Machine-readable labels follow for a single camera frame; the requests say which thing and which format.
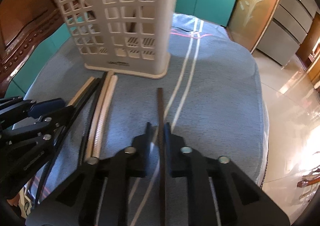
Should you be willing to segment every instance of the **white stripe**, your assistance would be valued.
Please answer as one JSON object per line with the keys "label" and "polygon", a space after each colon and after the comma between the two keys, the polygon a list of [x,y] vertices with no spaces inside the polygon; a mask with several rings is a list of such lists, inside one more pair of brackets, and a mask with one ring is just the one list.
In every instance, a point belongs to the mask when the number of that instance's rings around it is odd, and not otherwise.
{"label": "white stripe", "polygon": [[[201,23],[200,23],[199,32],[202,32],[203,24],[204,24],[204,21],[202,20]],[[187,87],[186,87],[186,89],[185,89],[185,91],[184,91],[184,93],[183,93],[183,96],[182,96],[182,99],[181,99],[181,101],[180,101],[178,110],[177,110],[176,115],[175,115],[175,117],[174,117],[174,119],[175,119],[175,124],[176,124],[176,122],[177,122],[177,120],[178,120],[178,118],[179,118],[181,109],[182,109],[182,107],[183,107],[183,104],[184,104],[184,102],[185,102],[185,99],[186,99],[187,94],[188,94],[189,89],[190,89],[191,81],[192,81],[193,74],[194,74],[195,67],[196,67],[196,61],[197,61],[197,57],[198,57],[198,53],[199,53],[199,47],[200,47],[200,38],[198,38],[198,40],[197,40],[196,52],[195,52],[195,56],[194,56],[194,58],[193,58],[193,63],[192,63],[192,67],[191,67],[191,72],[190,72],[189,79],[188,79],[188,84],[187,84]],[[135,226],[135,223],[137,222],[137,220],[138,220],[138,218],[139,218],[139,216],[140,216],[140,213],[141,213],[143,207],[145,206],[145,204],[146,204],[146,202],[147,202],[147,200],[148,200],[148,197],[149,197],[149,194],[150,194],[151,189],[152,189],[152,187],[153,187],[153,184],[155,183],[156,177],[157,177],[157,175],[158,175],[158,173],[159,173],[159,165],[160,165],[160,161],[158,161],[157,167],[156,167],[156,169],[155,169],[155,171],[154,171],[154,173],[153,173],[153,175],[152,175],[152,178],[151,178],[151,180],[150,180],[150,183],[149,183],[149,186],[148,186],[148,188],[147,188],[147,191],[146,191],[146,193],[145,193],[145,195],[144,195],[144,197],[143,197],[143,199],[142,199],[142,201],[141,201],[141,203],[140,203],[140,205],[139,205],[139,207],[138,207],[138,209],[137,209],[136,214],[135,214],[134,217],[133,217],[133,220],[132,220],[130,226]]]}
{"label": "white stripe", "polygon": [[[199,29],[199,33],[202,32],[202,28],[203,28],[203,23],[204,21],[202,20],[201,23],[200,23],[200,29]],[[180,101],[180,104],[179,104],[179,107],[177,109],[177,112],[176,112],[176,115],[173,119],[173,122],[171,124],[171,132],[174,130],[174,127],[178,121],[178,118],[180,116],[180,113],[181,113],[181,110],[182,110],[182,107],[184,105],[184,102],[187,98],[187,95],[189,93],[189,89],[190,89],[190,86],[191,86],[191,82],[192,82],[192,78],[193,78],[193,74],[195,72],[195,68],[196,68],[196,62],[197,62],[197,58],[198,58],[198,53],[199,53],[199,47],[200,47],[200,38],[198,38],[197,40],[197,47],[196,47],[196,52],[195,52],[195,56],[193,58],[193,62],[192,62],[192,67],[191,67],[191,72],[190,72],[190,75],[189,75],[189,79],[188,79],[188,83],[187,83],[187,87],[182,95],[182,98],[181,98],[181,101]]]}
{"label": "white stripe", "polygon": [[[196,31],[197,25],[198,25],[198,19],[196,18],[195,19],[195,24],[193,25],[193,31]],[[173,93],[172,93],[172,95],[170,97],[170,100],[169,100],[169,102],[168,102],[168,104],[167,104],[167,106],[166,106],[166,108],[164,110],[164,119],[167,117],[168,111],[169,111],[169,109],[170,109],[170,107],[171,107],[171,105],[172,105],[172,103],[173,103],[173,101],[174,101],[174,99],[175,99],[175,97],[177,95],[177,92],[178,92],[178,90],[180,88],[180,85],[181,85],[181,81],[183,79],[183,75],[184,75],[184,72],[185,72],[185,69],[186,69],[186,65],[187,65],[187,62],[188,62],[188,59],[189,59],[189,56],[190,56],[190,52],[191,52],[191,48],[192,48],[192,44],[193,44],[193,39],[194,39],[193,38],[193,36],[194,36],[193,32],[192,32],[191,36],[192,37],[190,38],[188,51],[187,51],[187,54],[186,54],[186,56],[184,58],[177,84],[176,84],[176,86],[175,86],[175,88],[173,90]],[[150,145],[150,153],[153,151],[153,147],[154,147],[154,145],[156,143],[157,136],[158,136],[158,128],[155,131],[155,134],[154,134],[152,142],[151,142],[152,144]],[[135,191],[136,191],[136,189],[138,187],[139,181],[140,181],[140,178],[136,178],[136,181],[134,182],[134,184],[132,186],[132,189],[130,191],[130,194],[129,194],[128,203],[131,202],[131,199],[132,199],[132,197],[133,197],[133,195],[134,195],[134,193],[135,193]]]}
{"label": "white stripe", "polygon": [[134,226],[136,224],[137,219],[139,218],[139,215],[140,215],[140,213],[142,211],[142,208],[144,207],[144,205],[146,204],[146,201],[148,200],[148,197],[149,197],[149,194],[150,194],[151,189],[153,187],[153,184],[155,183],[155,180],[156,180],[157,175],[159,173],[159,167],[160,167],[160,161],[158,161],[157,167],[156,167],[156,169],[155,169],[155,171],[154,171],[154,173],[152,175],[152,178],[150,180],[150,183],[149,183],[149,186],[147,188],[147,191],[146,191],[146,193],[145,193],[145,195],[144,195],[144,197],[143,197],[143,199],[142,199],[142,201],[141,201],[141,203],[140,203],[140,205],[139,205],[139,207],[137,209],[136,214],[134,215],[134,218],[133,218],[130,226]]}

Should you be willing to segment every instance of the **pink stripe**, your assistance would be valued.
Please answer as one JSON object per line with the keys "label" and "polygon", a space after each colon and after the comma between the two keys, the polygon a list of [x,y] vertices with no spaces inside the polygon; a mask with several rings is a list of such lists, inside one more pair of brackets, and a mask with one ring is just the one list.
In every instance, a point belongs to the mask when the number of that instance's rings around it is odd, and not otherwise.
{"label": "pink stripe", "polygon": [[175,32],[171,32],[170,34],[178,35],[178,36],[182,36],[182,37],[187,37],[187,38],[194,38],[194,39],[200,39],[200,38],[207,37],[207,36],[213,36],[212,34],[204,34],[204,35],[199,36],[199,37],[193,37],[191,35],[184,35],[184,34],[179,34],[179,33],[175,33]]}

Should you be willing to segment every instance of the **wooden dowel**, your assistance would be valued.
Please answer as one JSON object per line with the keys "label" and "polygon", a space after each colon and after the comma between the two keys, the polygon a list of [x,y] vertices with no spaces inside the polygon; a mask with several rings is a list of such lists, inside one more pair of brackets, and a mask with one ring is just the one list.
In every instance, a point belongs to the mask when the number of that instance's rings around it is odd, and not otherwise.
{"label": "wooden dowel", "polygon": [[101,113],[99,116],[98,126],[97,126],[96,135],[95,135],[95,139],[94,139],[93,151],[92,151],[93,157],[97,157],[97,158],[100,157],[100,151],[101,151],[101,146],[102,146],[102,137],[103,137],[103,132],[104,132],[104,124],[105,124],[106,119],[108,117],[108,111],[109,111],[109,107],[111,104],[113,92],[115,91],[117,81],[118,81],[118,76],[116,76],[116,75],[112,76],[110,84],[108,86],[106,97],[104,99]]}
{"label": "wooden dowel", "polygon": [[114,75],[113,71],[109,71],[108,72],[108,74],[106,76],[106,79],[104,81],[103,87],[101,89],[101,93],[100,93],[100,96],[99,96],[97,107],[96,107],[96,110],[94,111],[94,115],[93,115],[93,119],[92,119],[92,123],[91,123],[91,128],[90,128],[89,137],[88,137],[88,143],[87,143],[87,149],[86,149],[86,153],[85,153],[85,160],[87,160],[88,158],[92,157],[94,138],[95,138],[95,135],[96,135],[96,130],[97,130],[97,125],[98,125],[98,121],[99,121],[99,116],[100,116],[102,104],[104,102],[104,98],[105,98],[106,93],[107,93],[109,82],[110,82],[111,77],[113,75]]}

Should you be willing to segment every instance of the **printed logo on basket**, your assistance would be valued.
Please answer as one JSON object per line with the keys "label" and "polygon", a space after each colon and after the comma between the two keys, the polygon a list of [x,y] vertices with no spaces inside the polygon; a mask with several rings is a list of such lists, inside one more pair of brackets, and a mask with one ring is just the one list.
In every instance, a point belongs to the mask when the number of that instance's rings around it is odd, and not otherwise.
{"label": "printed logo on basket", "polygon": [[108,64],[116,64],[116,65],[123,65],[123,66],[130,66],[129,63],[126,62],[108,62]]}

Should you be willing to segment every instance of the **carved wooden headboard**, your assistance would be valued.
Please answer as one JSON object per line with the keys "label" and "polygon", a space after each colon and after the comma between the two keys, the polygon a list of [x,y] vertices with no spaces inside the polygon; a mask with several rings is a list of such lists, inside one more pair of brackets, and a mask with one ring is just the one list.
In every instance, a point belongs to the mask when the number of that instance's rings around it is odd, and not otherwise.
{"label": "carved wooden headboard", "polygon": [[0,97],[34,49],[62,24],[54,0],[0,0]]}

